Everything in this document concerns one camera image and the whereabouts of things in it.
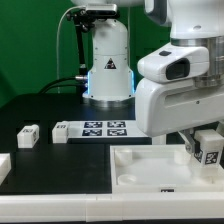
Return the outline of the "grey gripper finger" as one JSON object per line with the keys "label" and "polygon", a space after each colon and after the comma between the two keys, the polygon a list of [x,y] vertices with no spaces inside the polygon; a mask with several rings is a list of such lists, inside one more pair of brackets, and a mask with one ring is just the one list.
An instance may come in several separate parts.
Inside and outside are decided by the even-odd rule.
{"label": "grey gripper finger", "polygon": [[224,123],[219,122],[216,131],[217,131],[219,134],[224,134]]}
{"label": "grey gripper finger", "polygon": [[194,134],[193,130],[185,129],[185,130],[179,131],[179,134],[185,142],[186,151],[189,154],[194,154],[195,153],[195,141],[193,138],[193,134]]}

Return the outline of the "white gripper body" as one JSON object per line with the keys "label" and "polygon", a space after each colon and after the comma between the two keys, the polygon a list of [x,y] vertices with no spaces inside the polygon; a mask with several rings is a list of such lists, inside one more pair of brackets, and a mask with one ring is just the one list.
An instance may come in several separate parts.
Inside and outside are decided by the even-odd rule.
{"label": "white gripper body", "polygon": [[208,69],[205,47],[166,45],[142,58],[135,96],[138,128],[156,137],[224,119],[224,85],[195,83]]}

